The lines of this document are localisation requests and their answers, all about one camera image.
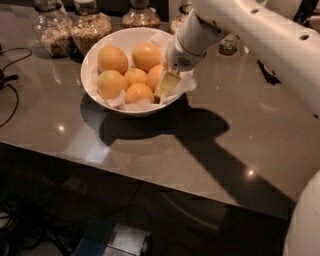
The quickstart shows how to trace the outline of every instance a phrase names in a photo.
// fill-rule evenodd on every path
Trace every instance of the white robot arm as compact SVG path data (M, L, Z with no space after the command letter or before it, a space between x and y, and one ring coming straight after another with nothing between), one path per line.
M168 65L191 70L210 45L232 33L320 117L320 35L290 19L299 1L286 2L294 8L274 8L280 15L255 0L193 0L193 11L168 46Z

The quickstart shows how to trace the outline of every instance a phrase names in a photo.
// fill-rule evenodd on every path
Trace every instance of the wire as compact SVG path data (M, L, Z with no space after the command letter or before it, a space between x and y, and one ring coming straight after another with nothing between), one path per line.
M72 255L75 250L72 243L77 245L80 241L79 230L72 231L71 225L65 223L57 227L58 210L54 213L47 210L46 207L37 207L19 196L0 200L0 212L7 215L1 218L7 219L7 223L0 228L0 233L11 234L15 240L14 244L24 250L32 250L42 242L49 241L63 256Z
M6 87L9 87L14 92L14 94L16 95L16 99L17 100L16 100L16 104L14 106L14 109L13 109L12 113L10 114L10 116L7 118L7 120L4 123L0 124L0 128L2 126L6 125L11 120L11 118L14 116L14 114L17 111L17 108L19 106L19 101L20 101L19 100L19 94L18 94L16 88L14 88L11 84L7 84L5 87L3 87L3 89L6 88Z
M8 68L9 66L11 66L12 64L20 61L20 60L23 60L23 59L26 59L28 58L29 56L32 55L32 51L29 49L29 48L24 48L24 47L17 47L17 48L12 48L12 49L9 49L9 50L6 50L6 51L1 51L0 54L3 54L3 53L7 53L7 52L11 52L11 51L16 51L16 50L28 50L29 53L19 59L16 59L12 62L10 62L9 64L7 64L6 66L3 67L2 71L4 72L6 68Z
M138 204L133 204L134 199L136 198L139 190L141 189L143 183L140 183L137 188L133 191L132 195L130 196L129 200L127 201L125 206L119 207L117 209L115 209L114 211L112 211L111 213L108 214L103 214L101 217L102 218L110 218L113 217L119 213L124 212L124 217L125 217L125 221L126 224L129 226L136 226L135 223L132 222L132 215L134 215L134 211L136 210L142 210L146 216L146 224L143 225L143 227L141 226L141 224L139 224L139 226L141 226L141 228L144 229L148 229L150 228L151 222L152 222L152 218L150 213L148 212L148 210L146 208L144 208L141 205Z
M14 64L14 63L16 63L16 62L18 62L18 61L20 61L20 60L26 59L26 58L28 58L29 56L32 55L32 51L31 51L29 48L24 48L24 47L17 47L17 48L12 48L12 49L9 49L9 50L6 50L6 51L0 51L0 55L2 55L3 53L8 53L8 52L11 52L11 51L16 51L16 50L27 50L28 53L27 53L25 56L23 56L23 57L21 57L21 58L18 58L18 59L16 59L16 60L10 62L9 64L5 65L5 66L2 68L2 74L3 74L3 72L6 70L6 68L8 68L9 66L11 66L12 64ZM4 123L0 124L0 128L3 127L4 125L6 125L6 124L11 120L11 118L14 116L14 114L16 113L17 108L18 108L18 106L19 106L19 94L18 94L16 88L14 88L11 84L6 84L6 85L5 85L4 87L2 87L1 89L4 89L4 88L6 88L6 87L9 87L9 88L14 92L14 94L15 94L15 96L16 96L16 104L15 104L15 106L14 106L14 109L13 109L12 113L11 113L10 116L7 118L7 120L6 120Z

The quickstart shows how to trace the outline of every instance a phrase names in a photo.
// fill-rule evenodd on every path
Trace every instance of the glossy tabletop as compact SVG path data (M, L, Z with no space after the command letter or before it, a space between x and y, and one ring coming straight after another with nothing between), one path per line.
M212 46L194 71L196 90L133 118L90 99L79 56L47 54L31 29L35 15L0 5L3 50L33 51L5 71L19 75L20 103L0 142L280 218L320 169L320 120L285 85L268 84L253 55L225 57ZM25 53L1 55L0 68ZM14 104L11 90L0 91L1 123Z

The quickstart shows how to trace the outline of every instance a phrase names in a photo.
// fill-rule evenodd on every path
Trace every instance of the black cable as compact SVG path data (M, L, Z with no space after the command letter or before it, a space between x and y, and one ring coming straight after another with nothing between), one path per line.
M130 214L132 214L132 210L134 208L143 210L145 212L146 217L147 217L146 225L143 228L148 229L150 227L150 225L151 225L150 213L143 206L137 205L137 204L133 204L133 200L135 199L136 195L138 194L141 186L142 186L142 183L139 184L139 186L135 189L135 191L132 193L130 199L128 200L127 206L125 207L125 218L126 218L127 225L131 226L131 225L133 225L133 223L130 222Z
M71 228L75 226L71 227L65 222L56 227L59 222L58 209L49 213L45 206L37 207L25 198L12 196L0 200L0 212L8 215L0 218L7 219L6 224L0 228L0 233L11 234L10 237L14 237L14 243L21 249L32 250L42 242L49 241L63 256L74 253L75 248L68 244L79 240L79 232L72 232Z
M15 104L14 109L13 109L13 111L11 112L10 116L7 118L6 121L4 121L2 124L0 124L0 128L1 128L2 126L6 125L6 124L11 120L11 118L14 116L14 114L15 114L16 111L17 111L17 108L18 108L18 106L19 106L19 101L20 101L20 100L19 100L19 94L18 94L16 88L14 88L11 84L7 84L7 85L5 85L5 86L3 87L3 89L6 88L6 87L9 87L9 88L14 92L14 94L16 95L16 99L17 99L17 100L16 100L16 104Z
M2 71L3 71L3 72L5 71L6 68L8 68L9 66L11 66L12 64L14 64L14 63L16 63L16 62L18 62L18 61L20 61L20 60L26 59L26 58L28 58L29 56L32 55L32 51L31 51L29 48L24 48L24 47L17 47L17 48L12 48L12 49L6 50L6 51L1 51L0 54L7 53L7 52L11 52L11 51L16 51L16 50L28 50L29 53L28 53L27 55L19 58L19 59L16 59L16 60L10 62L10 63L7 64L6 66L4 66L4 67L2 68Z
M14 64L14 63L16 63L16 62L18 62L18 61L20 61L20 60L26 59L26 58L28 58L29 56L32 55L32 51L31 51L29 48L24 48L24 47L17 47L17 48L12 48L12 49L9 49L9 50L6 50L6 51L0 51L0 55L2 55L3 53L7 53L7 52L11 52L11 51L16 51L16 50L27 50L27 51L29 51L29 52L28 52L28 54L26 54L25 56L23 56L23 57L21 57L21 58L18 58L18 59L16 59L16 60L10 62L9 64L5 65L5 66L2 68L2 70L1 70L2 76L4 76L3 73L4 73L4 71L6 70L6 68L8 68L8 67L11 66L12 64ZM7 120L6 120L4 123L0 124L0 128L1 128L2 126L6 125L6 124L11 120L11 118L14 116L14 114L16 113L17 108L18 108L18 106L19 106L19 94L18 94L17 90L16 90L11 84L5 84L5 85L4 85L4 84L1 84L0 89L2 90L2 89L4 89L4 88L6 88L6 87L9 87L9 88L14 92L14 94L15 94L15 96L16 96L16 104L15 104L15 107L14 107L12 113L11 113L10 116L7 118Z

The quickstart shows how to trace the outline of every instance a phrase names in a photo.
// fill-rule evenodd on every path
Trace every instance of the floor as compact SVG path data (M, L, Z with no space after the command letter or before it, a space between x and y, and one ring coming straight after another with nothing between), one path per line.
M70 248L74 249L95 218L151 232L152 256L281 255L288 227L285 220L1 144L0 179L1 202L16 200L23 213L19 221L27 229L49 218L52 223L45 222L47 237L54 240L50 230L65 228L64 232L72 235L62 235L62 241L72 242ZM182 206L188 202L191 208L186 214L177 211L163 195L175 202L188 199L182 200ZM209 209L213 214L201 215ZM0 240L11 244L9 255L68 255L46 240L32 250L21 249L19 233L12 233L0 232ZM24 244L33 245L38 233L25 237Z

